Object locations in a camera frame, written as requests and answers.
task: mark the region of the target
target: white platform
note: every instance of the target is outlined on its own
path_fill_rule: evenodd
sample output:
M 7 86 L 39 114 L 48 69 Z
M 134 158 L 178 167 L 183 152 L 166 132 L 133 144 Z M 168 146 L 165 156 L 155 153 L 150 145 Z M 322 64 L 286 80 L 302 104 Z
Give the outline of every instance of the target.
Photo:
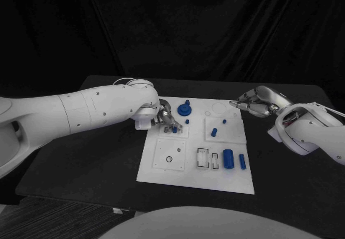
M 183 130 L 173 133 L 172 129 L 165 129 L 166 125 L 157 125 L 147 131 L 137 181 L 254 194 L 240 109 L 225 100 L 176 97 L 160 99 L 168 100 L 172 115 L 183 125 Z M 186 100 L 191 102 L 192 113 L 183 117 L 176 109 Z M 218 129 L 215 137 L 211 136 L 214 128 Z M 198 167 L 199 148 L 208 149 L 206 168 Z M 225 149 L 234 151 L 234 169 L 224 168 Z M 240 166 L 240 154 L 244 154 L 245 170 Z

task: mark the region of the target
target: white rounded object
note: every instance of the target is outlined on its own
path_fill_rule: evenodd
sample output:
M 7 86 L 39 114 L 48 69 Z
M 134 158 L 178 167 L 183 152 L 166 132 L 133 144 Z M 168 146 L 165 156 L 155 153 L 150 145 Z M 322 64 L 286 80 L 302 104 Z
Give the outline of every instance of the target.
M 295 227 L 248 213 L 205 207 L 160 209 L 117 225 L 100 239 L 316 239 Z
M 222 103 L 215 103 L 212 105 L 212 110 L 217 114 L 222 114 L 227 111 L 227 106 Z

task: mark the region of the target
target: cable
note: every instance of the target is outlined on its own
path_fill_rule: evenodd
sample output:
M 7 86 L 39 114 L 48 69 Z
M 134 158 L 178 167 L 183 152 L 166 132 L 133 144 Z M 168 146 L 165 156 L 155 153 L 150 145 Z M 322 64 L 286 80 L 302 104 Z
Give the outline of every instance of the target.
M 120 78 L 118 80 L 116 80 L 116 82 L 113 83 L 113 85 L 114 85 L 120 80 L 123 80 L 123 79 L 131 79 L 131 81 L 136 80 L 134 78 L 124 77 L 124 78 Z

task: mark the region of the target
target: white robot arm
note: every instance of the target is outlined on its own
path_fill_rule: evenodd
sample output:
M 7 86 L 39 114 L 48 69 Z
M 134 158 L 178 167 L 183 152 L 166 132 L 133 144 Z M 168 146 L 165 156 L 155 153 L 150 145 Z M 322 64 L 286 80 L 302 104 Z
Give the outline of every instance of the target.
M 27 99 L 0 97 L 0 178 L 53 139 L 129 118 L 139 130 L 150 129 L 157 123 L 182 128 L 172 117 L 169 103 L 159 100 L 153 84 L 146 80 L 64 95 Z
M 274 139 L 300 155 L 321 148 L 345 165 L 345 126 L 328 113 L 329 108 L 318 103 L 293 104 L 266 86 L 254 88 L 230 104 L 257 117 L 276 114 L 276 125 L 269 130 Z M 341 112 L 329 111 L 345 117 Z

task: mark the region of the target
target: blue object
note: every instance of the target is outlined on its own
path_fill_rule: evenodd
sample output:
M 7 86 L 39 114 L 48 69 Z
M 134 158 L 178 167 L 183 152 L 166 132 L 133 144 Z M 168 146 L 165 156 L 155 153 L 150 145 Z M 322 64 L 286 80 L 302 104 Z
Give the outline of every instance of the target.
M 217 135 L 217 128 L 214 128 L 212 133 L 211 133 L 212 137 L 215 137 L 215 135 Z
M 247 169 L 245 167 L 245 161 L 244 161 L 244 155 L 240 155 L 240 164 L 241 164 L 241 169 Z
M 222 151 L 222 158 L 224 158 L 224 168 L 230 169 L 235 167 L 234 164 L 234 154 L 231 149 L 225 149 Z
M 189 106 L 189 100 L 185 101 L 185 104 L 178 107 L 178 114 L 181 116 L 188 116 L 192 113 L 192 107 Z

